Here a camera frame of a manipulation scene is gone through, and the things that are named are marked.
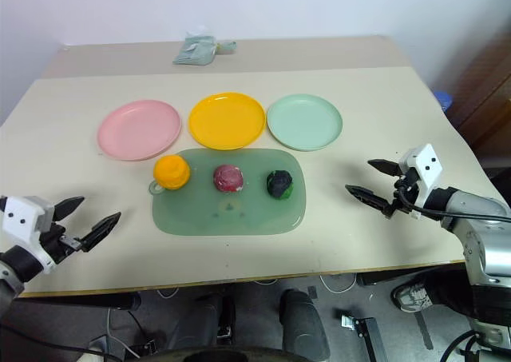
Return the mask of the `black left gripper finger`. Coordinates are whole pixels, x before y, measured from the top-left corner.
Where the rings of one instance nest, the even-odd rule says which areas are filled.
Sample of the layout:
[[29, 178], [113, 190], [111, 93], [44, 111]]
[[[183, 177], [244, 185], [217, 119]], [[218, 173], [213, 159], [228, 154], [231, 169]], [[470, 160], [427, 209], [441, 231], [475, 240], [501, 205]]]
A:
[[85, 200], [83, 196], [69, 197], [63, 201], [58, 202], [53, 207], [53, 221], [62, 221], [71, 213], [73, 213], [77, 207]]
[[81, 251], [87, 253], [103, 241], [113, 231], [120, 218], [121, 212], [117, 212], [95, 224], [90, 233], [80, 239]]

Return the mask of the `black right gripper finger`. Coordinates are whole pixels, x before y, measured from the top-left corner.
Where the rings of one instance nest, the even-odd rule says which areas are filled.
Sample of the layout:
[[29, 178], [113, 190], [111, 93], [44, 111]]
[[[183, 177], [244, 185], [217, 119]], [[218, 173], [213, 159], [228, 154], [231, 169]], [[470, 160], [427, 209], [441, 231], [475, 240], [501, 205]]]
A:
[[392, 177], [400, 177], [402, 170], [399, 163], [388, 161], [385, 159], [372, 159], [367, 162], [369, 165], [377, 169], [381, 173], [385, 173]]
[[375, 195], [371, 190], [357, 185], [345, 185], [348, 193], [373, 209], [378, 210], [383, 215], [393, 215], [394, 208], [386, 199]]

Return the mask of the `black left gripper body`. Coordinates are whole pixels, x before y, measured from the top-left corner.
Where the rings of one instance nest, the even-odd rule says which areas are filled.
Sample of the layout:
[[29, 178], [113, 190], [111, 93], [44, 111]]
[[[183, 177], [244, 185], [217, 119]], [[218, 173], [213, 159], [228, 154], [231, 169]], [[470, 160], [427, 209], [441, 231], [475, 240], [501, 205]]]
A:
[[68, 237], [65, 227], [52, 222], [50, 229], [43, 232], [39, 241], [53, 262], [58, 265], [72, 253], [82, 250], [83, 244], [77, 238]]

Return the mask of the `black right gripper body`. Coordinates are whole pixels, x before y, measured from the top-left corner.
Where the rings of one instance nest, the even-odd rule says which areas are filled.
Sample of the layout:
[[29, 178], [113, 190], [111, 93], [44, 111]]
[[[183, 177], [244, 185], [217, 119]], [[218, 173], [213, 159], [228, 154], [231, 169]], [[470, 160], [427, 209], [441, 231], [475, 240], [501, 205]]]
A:
[[390, 206], [384, 209], [386, 218], [392, 218], [396, 211], [410, 214], [414, 211], [412, 206], [418, 197], [419, 176], [415, 168], [408, 168], [402, 171], [398, 165], [390, 173], [393, 177], [398, 177], [394, 183], [394, 199]]

